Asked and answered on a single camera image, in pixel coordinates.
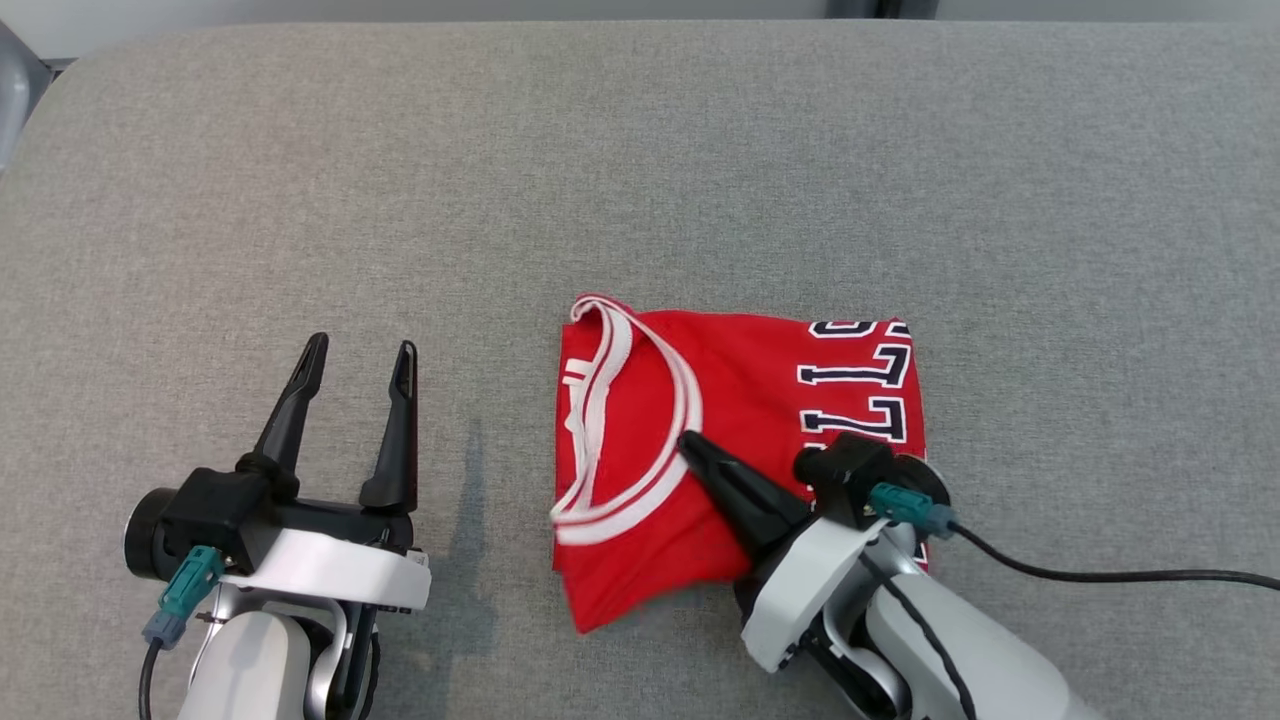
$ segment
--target gray cushion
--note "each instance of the gray cushion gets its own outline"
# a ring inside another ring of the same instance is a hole
[[[549,568],[558,328],[901,315],[932,459],[997,546],[1280,575],[1280,35],[1234,26],[274,26],[77,63],[0,179],[0,706],[127,717],[134,502],[251,447],[332,333],[300,473],[352,501],[421,351],[375,717],[835,717],[727,588],[577,637]],[[938,577],[1114,719],[1271,717],[1280,596]],[[160,659],[174,717],[198,646]]]

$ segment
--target folded jersey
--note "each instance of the folded jersey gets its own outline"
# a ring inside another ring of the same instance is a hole
[[[676,450],[686,429],[804,500],[791,465],[841,432],[923,457],[911,336],[900,320],[635,313],[580,297],[561,343],[553,564],[580,632],[750,562]]]

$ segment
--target cable connector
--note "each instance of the cable connector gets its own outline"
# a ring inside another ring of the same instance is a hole
[[[956,514],[951,506],[936,503],[933,498],[920,492],[879,483],[872,488],[868,505],[881,518],[910,523],[916,529],[942,539],[955,533],[951,523],[956,520]]]
[[[178,644],[187,630],[187,619],[196,611],[200,601],[218,585],[224,566],[223,553],[212,547],[200,544],[191,548],[182,566],[169,580],[169,587],[160,596],[160,610],[156,610],[151,621],[142,629],[147,644],[160,641],[164,650],[172,650]]]

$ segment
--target gray table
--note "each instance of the gray table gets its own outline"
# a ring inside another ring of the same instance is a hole
[[[557,331],[911,323],[932,457],[1046,565],[1277,575],[1280,35],[1233,26],[269,26],[58,81],[0,179],[0,705],[128,717],[133,503],[248,448],[333,336],[300,471],[355,498],[401,337],[436,585],[376,717],[837,717],[724,588],[577,637],[549,569]],[[1275,717],[1280,596],[938,577],[1112,719]],[[196,642],[161,659],[173,717]]]

